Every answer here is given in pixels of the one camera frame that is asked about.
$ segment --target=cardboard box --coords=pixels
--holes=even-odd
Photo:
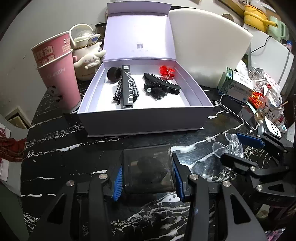
[[[246,103],[253,91],[253,81],[226,67],[226,72],[222,74],[218,89],[223,94]]]

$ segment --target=red flower hair clip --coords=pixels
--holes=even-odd
[[[161,78],[163,80],[172,80],[175,76],[175,74],[173,74],[173,72],[175,72],[175,71],[171,68],[167,68],[166,66],[161,66],[159,68],[159,72],[162,75]]]

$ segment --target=hello kitty glass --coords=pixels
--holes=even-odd
[[[274,93],[268,90],[264,96],[262,104],[258,107],[254,116],[258,124],[261,124],[260,121],[265,117],[275,124],[281,117],[283,111],[284,107],[282,106],[280,100]]]
[[[35,45],[31,50],[38,67],[70,51],[69,31],[57,34]]]
[[[64,113],[71,113],[80,106],[81,99],[73,66],[72,49],[37,70],[49,93]]]

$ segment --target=panda print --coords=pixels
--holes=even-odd
[[[59,93],[54,85],[47,87],[47,89],[56,102],[60,102],[60,100],[63,99],[63,96]]]

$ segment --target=stacked paper cup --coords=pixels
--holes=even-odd
[[[64,113],[71,113],[81,103],[77,86],[69,31],[42,41],[32,49],[37,70],[49,93]]]

